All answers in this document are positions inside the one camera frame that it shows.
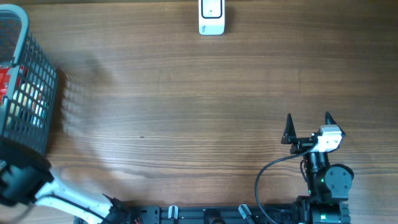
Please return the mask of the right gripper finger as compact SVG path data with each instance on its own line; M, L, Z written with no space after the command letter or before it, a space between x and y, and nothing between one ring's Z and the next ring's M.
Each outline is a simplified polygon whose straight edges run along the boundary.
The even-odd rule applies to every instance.
M345 136L346 136L346 133L345 133L345 132L343 131L343 129L337 124L337 122L333 119L333 117L332 117L332 115L330 114L329 111L327 111L327 112L325 113L325 123L326 123L327 125L337 125L337 126L339 127L340 131L341 131L341 136L342 136L342 137L345 137Z
M292 115L289 113L286 119L285 130L282 135L281 144L295 144L297 142L297 135L295 132Z

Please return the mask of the red snack bag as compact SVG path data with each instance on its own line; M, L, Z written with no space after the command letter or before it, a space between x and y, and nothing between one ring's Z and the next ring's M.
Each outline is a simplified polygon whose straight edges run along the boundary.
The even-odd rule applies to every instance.
M12 75L12 67L1 67L0 69L0 100L1 105L3 105L3 98L7 95L9 88L9 82Z

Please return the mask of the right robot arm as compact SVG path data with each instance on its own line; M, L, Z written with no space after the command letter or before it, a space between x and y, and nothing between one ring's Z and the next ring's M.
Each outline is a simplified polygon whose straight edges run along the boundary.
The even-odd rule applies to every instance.
M345 132L329 112L325 124L310 137L299 138L294 122L287 115L281 143L290 144L290 153L303 157L302 169L308 187L307 196L298 196L292 204L292 223L347 224L351 222L345 203L353 184L354 172L343 164L331 164L328 155L340 148Z

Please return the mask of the large cream snack bag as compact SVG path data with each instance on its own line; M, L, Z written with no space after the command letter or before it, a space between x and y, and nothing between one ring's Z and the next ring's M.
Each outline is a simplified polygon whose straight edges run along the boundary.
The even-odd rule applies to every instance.
M12 99L17 104L11 103L9 112L36 128L44 129L49 102L40 93L43 86L37 85L37 87L39 89L34 88L30 83L23 83L20 90L13 93Z

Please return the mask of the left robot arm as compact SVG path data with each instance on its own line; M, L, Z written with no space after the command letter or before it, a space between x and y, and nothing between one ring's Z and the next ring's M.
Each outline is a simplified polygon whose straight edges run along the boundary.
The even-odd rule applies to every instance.
M51 163L29 147L1 138L1 204L52 207L87 223L127 223L130 213L118 199L89 193L62 180Z

